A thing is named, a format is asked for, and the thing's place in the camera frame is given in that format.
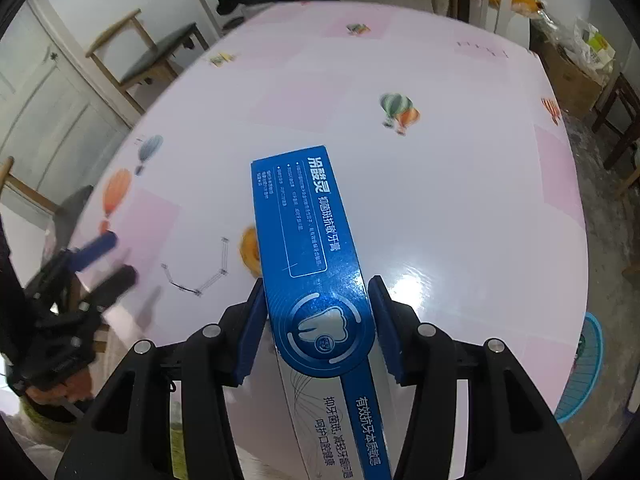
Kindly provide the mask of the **left green fuzzy sleeve forearm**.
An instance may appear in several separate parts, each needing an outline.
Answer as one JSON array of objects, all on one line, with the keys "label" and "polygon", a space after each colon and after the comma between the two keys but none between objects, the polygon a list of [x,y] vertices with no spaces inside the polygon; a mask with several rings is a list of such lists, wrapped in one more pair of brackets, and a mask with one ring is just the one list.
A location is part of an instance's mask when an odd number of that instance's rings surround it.
[{"label": "left green fuzzy sleeve forearm", "polygon": [[21,397],[20,419],[27,433],[41,440],[70,440],[79,419],[61,405],[38,404],[28,396]]}]

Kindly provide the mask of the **left hand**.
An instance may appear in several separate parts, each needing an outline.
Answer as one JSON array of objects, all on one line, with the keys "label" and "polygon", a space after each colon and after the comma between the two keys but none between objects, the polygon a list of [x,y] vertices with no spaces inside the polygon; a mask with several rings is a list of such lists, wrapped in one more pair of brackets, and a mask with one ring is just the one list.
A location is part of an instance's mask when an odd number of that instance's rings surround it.
[{"label": "left hand", "polygon": [[75,403],[92,397],[92,378],[88,367],[70,376],[49,390],[40,390],[30,386],[26,396],[38,404],[61,404],[64,400]]}]

